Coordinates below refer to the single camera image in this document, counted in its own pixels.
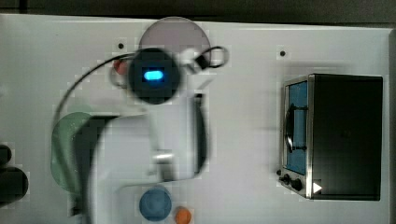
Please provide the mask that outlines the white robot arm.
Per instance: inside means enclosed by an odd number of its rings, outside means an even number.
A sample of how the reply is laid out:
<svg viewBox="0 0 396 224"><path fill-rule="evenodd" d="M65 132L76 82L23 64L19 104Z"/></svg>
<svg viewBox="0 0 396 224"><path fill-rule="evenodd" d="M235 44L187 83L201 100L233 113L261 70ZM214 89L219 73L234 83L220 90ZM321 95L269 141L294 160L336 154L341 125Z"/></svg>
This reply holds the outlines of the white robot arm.
<svg viewBox="0 0 396 224"><path fill-rule="evenodd" d="M126 111L89 119L77 147L84 154L84 224L121 224L124 188L193 179L207 157L204 96L187 82L211 65L204 52L180 57L158 48L139 50L125 79Z"/></svg>

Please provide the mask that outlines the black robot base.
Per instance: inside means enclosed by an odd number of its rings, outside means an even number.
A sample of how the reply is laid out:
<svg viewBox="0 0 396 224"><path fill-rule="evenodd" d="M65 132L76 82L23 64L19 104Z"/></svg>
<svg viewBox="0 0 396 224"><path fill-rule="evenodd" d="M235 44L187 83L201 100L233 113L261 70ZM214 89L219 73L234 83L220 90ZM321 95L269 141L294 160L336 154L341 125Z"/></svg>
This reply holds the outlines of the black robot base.
<svg viewBox="0 0 396 224"><path fill-rule="evenodd" d="M8 163L12 158L8 146L0 146L0 206L4 207L22 199L28 190L29 181L26 173Z"/></svg>

